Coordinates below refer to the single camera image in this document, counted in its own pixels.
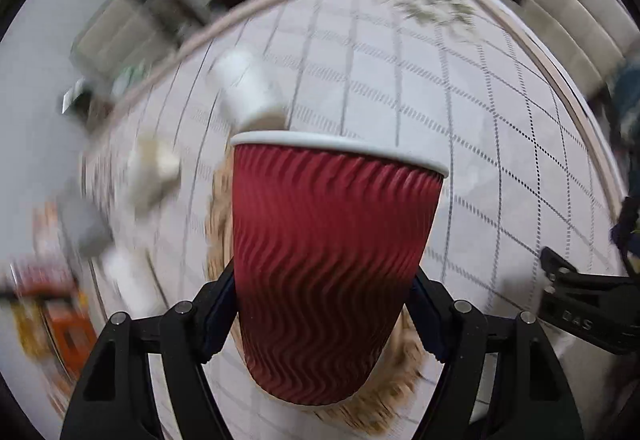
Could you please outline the red ribbed paper cup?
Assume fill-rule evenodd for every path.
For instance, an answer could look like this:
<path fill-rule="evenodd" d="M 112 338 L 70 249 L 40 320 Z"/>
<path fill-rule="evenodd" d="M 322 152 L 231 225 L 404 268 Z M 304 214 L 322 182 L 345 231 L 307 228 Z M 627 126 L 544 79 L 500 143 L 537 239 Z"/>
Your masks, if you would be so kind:
<path fill-rule="evenodd" d="M 284 402 L 367 382 L 431 233 L 447 168 L 380 145 L 257 130 L 231 141 L 232 251 L 244 359 Z"/>

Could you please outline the white paper cup front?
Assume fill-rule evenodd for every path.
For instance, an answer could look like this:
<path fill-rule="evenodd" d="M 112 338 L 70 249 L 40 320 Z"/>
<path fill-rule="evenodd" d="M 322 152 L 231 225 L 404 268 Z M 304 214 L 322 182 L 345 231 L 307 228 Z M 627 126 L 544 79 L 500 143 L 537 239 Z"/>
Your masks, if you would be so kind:
<path fill-rule="evenodd" d="M 149 318 L 166 310 L 165 298 L 145 251 L 112 247 L 103 255 L 102 266 L 107 282 L 134 319 Z"/>

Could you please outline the white paper cup middle lying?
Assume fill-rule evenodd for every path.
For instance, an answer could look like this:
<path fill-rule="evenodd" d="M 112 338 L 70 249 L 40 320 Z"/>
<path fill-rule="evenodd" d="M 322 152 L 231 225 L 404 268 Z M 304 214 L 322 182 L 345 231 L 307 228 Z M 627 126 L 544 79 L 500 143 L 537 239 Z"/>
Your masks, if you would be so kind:
<path fill-rule="evenodd" d="M 136 216 L 147 214 L 180 179 L 181 161 L 171 145 L 150 136 L 132 147 L 125 169 L 124 201 Z"/>

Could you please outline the white paper cup right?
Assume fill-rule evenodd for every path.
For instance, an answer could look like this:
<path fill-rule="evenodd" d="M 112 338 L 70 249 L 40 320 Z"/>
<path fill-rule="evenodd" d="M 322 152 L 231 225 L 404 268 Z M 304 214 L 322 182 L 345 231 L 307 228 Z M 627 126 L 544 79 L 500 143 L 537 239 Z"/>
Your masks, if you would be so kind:
<path fill-rule="evenodd" d="M 218 97 L 224 120 L 233 134 L 251 130 L 282 130 L 286 103 L 262 56 L 240 47 L 223 52 L 206 76 Z"/>

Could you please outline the grey mug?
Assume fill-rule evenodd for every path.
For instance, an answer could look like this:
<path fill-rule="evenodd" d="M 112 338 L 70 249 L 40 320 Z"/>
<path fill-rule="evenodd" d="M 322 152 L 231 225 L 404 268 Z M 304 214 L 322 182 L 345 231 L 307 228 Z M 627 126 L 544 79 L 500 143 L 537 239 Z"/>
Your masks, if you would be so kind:
<path fill-rule="evenodd" d="M 110 225 L 99 208 L 76 191 L 56 198 L 66 251 L 79 259 L 99 257 L 113 243 Z"/>

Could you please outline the cream padded chair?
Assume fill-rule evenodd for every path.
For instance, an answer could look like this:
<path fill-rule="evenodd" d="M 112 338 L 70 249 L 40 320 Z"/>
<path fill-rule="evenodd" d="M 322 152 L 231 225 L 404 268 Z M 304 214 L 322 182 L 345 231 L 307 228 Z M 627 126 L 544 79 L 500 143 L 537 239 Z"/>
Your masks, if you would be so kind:
<path fill-rule="evenodd" d="M 638 26 L 619 0 L 523 0 L 521 18 L 587 99 L 639 39 Z"/>

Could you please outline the patterned white tablecloth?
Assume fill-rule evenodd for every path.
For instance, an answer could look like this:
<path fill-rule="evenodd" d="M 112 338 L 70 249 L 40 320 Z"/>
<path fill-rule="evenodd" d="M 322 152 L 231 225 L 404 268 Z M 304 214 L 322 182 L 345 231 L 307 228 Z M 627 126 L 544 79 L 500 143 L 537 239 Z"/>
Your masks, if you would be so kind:
<path fill-rule="evenodd" d="M 209 215 L 231 135 L 206 84 L 234 47 L 262 56 L 292 130 L 361 139 L 449 169 L 421 265 L 456 297 L 536 311 L 550 247 L 590 275 L 624 271 L 608 233 L 624 186 L 586 99 L 500 0 L 252 0 L 129 90 L 82 159 L 81 186 L 117 242 L 145 251 L 168 304 L 218 275 Z M 180 179 L 145 215 L 124 201 L 142 136 Z"/>

